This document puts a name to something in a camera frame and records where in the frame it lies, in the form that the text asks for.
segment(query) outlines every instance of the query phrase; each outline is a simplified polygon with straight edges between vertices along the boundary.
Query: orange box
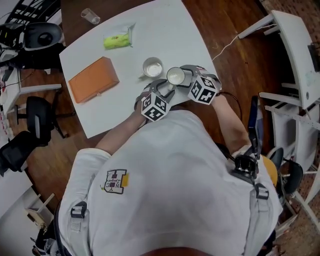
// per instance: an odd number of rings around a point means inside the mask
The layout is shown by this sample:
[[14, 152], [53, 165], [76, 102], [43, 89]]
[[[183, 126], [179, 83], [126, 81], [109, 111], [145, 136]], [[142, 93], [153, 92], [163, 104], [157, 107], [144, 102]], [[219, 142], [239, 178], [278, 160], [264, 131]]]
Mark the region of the orange box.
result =
[[119, 83], [111, 59], [101, 57], [69, 81], [76, 103], [86, 102]]

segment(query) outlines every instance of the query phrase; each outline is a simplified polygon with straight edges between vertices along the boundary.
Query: sleeve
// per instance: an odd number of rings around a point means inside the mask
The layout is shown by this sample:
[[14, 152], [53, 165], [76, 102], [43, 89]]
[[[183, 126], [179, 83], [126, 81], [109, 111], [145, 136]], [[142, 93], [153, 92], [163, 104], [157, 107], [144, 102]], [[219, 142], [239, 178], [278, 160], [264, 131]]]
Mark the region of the sleeve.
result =
[[[250, 147], [250, 145], [243, 146], [240, 150], [233, 153], [232, 156], [236, 157], [239, 154], [244, 154], [249, 149], [249, 147]], [[256, 178], [255, 182], [261, 183], [262, 185], [264, 185], [268, 189], [269, 197], [271, 198], [272, 207], [273, 207], [272, 225], [270, 227], [270, 232], [269, 232], [269, 235], [270, 235], [276, 227], [279, 215], [281, 214], [283, 208], [280, 204], [278, 194], [276, 192], [276, 188], [275, 188], [274, 184], [272, 183], [272, 180], [268, 174], [268, 171], [267, 171], [267, 168], [264, 164], [263, 158], [260, 157], [260, 159], [257, 162], [258, 162], [259, 173], [257, 174], [257, 178]]]
[[76, 154], [58, 216], [61, 240], [64, 245], [66, 241], [64, 234], [67, 233], [71, 208], [86, 198], [92, 180], [110, 157], [109, 153], [98, 148], [82, 149]]

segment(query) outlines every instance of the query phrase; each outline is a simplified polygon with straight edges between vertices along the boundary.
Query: t-shirt logo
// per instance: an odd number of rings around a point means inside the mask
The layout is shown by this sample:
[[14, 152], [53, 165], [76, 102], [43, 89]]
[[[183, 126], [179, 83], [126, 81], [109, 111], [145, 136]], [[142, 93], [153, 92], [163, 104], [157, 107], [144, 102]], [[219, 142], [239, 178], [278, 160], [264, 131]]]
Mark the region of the t-shirt logo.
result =
[[127, 170], [109, 170], [103, 189], [107, 193], [123, 194], [124, 187], [128, 185]]

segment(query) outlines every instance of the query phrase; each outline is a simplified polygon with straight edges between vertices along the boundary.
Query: forearm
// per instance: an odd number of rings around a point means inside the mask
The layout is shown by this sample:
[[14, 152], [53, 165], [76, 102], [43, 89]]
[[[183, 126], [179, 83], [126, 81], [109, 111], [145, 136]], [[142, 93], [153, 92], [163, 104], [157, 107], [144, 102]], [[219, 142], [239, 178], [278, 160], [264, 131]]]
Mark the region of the forearm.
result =
[[146, 120], [138, 111], [133, 112], [125, 121], [110, 130], [96, 145], [97, 149], [113, 155], [139, 129]]
[[226, 97], [216, 97], [212, 106], [218, 117], [220, 129], [231, 154], [238, 151], [245, 145], [250, 145], [248, 132], [233, 109], [228, 104]]

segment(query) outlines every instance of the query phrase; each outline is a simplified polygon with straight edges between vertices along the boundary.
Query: brick wall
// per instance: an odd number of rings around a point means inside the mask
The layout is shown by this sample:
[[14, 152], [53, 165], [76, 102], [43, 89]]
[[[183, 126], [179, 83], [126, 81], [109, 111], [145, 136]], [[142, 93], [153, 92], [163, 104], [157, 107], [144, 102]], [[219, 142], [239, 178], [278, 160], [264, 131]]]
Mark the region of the brick wall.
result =
[[265, 10], [277, 10], [302, 18], [313, 42], [320, 42], [320, 0], [260, 0]]

